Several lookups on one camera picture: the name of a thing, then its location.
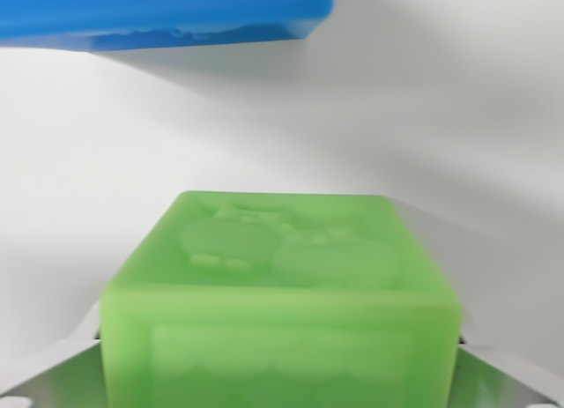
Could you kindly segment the gripper right finger with black rubber pad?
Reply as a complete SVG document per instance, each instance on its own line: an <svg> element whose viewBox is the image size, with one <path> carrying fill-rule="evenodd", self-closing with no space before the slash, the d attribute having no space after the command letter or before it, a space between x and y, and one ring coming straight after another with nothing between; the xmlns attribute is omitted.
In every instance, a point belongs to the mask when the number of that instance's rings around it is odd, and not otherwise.
<svg viewBox="0 0 564 408"><path fill-rule="evenodd" d="M499 346L460 337L455 407L562 407L563 379Z"/></svg>

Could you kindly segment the gripper left finger with black rubber pad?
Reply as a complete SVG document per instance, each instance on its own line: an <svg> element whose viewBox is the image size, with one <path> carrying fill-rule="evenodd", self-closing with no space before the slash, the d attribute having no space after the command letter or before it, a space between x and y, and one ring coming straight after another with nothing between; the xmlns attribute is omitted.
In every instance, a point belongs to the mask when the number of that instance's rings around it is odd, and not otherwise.
<svg viewBox="0 0 564 408"><path fill-rule="evenodd" d="M100 304L66 338L1 373L2 407L101 407Z"/></svg>

